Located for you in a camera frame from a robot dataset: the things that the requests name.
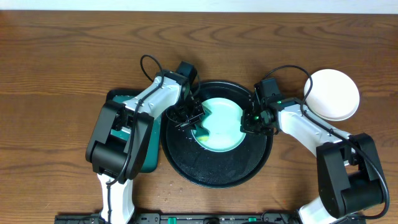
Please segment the green yellow sponge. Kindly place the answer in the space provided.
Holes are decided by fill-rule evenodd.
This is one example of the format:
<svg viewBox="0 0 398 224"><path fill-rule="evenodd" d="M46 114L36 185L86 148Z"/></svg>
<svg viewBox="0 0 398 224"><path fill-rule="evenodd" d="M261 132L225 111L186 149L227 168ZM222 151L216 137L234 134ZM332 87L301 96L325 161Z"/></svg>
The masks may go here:
<svg viewBox="0 0 398 224"><path fill-rule="evenodd" d="M194 137L197 141L207 142L210 139L212 131L213 128L211 126L204 121L200 121L195 125Z"/></svg>

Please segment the mint green plate front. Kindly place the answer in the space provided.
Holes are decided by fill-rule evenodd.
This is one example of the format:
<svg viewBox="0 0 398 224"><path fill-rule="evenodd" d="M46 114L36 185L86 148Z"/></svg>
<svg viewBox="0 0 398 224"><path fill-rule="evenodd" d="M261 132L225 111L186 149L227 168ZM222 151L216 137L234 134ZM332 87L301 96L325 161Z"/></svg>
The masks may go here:
<svg viewBox="0 0 398 224"><path fill-rule="evenodd" d="M207 142L197 141L194 137L195 129L191 133L197 143L212 152L227 152L238 147L246 134L240 131L242 108L232 100L226 98L210 98L202 103L205 115L201 121L213 128Z"/></svg>

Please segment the white pink plate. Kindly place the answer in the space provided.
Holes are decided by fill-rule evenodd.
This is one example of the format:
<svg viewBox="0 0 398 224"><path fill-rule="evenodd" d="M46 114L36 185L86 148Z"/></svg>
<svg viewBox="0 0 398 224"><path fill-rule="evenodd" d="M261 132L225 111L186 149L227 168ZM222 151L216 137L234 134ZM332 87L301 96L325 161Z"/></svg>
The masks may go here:
<svg viewBox="0 0 398 224"><path fill-rule="evenodd" d="M359 107L360 95L355 82L345 73L323 69L312 74L305 83L303 92L310 110L329 121L346 120Z"/></svg>

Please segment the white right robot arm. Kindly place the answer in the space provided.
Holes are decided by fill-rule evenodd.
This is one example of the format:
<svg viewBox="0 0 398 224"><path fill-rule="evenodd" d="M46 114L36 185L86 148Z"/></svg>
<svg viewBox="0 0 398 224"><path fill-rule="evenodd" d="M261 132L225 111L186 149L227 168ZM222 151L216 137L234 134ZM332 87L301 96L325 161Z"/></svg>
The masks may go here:
<svg viewBox="0 0 398 224"><path fill-rule="evenodd" d="M315 155L319 196L298 209L290 223L365 223L387 213L389 190L368 134L336 129L295 98L245 110L241 131L266 136L283 132Z"/></svg>

